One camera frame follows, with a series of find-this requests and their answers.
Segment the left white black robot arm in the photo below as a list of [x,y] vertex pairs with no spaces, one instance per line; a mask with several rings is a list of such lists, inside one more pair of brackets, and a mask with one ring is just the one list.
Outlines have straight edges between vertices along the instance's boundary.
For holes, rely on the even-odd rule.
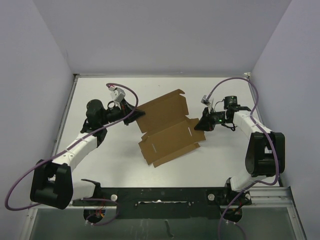
[[34,170],[30,190],[31,201],[61,210],[79,199],[84,199],[91,206],[97,205],[102,199],[100,183],[88,179],[75,181],[72,172],[104,141],[107,124],[122,121],[128,125],[145,114],[124,99],[108,108],[104,108],[98,99],[89,101],[86,119],[76,139],[53,160],[38,161],[40,166]]

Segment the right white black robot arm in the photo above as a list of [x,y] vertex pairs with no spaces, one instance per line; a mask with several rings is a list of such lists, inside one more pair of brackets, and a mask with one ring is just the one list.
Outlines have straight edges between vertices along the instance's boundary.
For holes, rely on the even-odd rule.
[[232,205],[240,199],[240,191],[250,185],[261,183],[270,186],[264,181],[269,177],[278,180],[285,170],[285,136],[264,126],[249,107],[238,104],[236,96],[226,96],[222,102],[223,111],[216,111],[213,102],[204,96],[201,103],[205,108],[194,129],[211,132],[216,125],[221,125],[233,132],[240,129],[248,138],[244,169],[227,180],[229,188],[222,192],[223,200]]

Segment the brown cardboard box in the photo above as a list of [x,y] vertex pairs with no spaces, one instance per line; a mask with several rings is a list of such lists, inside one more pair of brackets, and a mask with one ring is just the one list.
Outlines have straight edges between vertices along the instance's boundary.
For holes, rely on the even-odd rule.
[[188,154],[205,141],[205,133],[195,130],[198,118],[188,118],[185,92],[174,90],[138,107],[145,115],[136,120],[143,134],[138,143],[148,165],[155,168]]

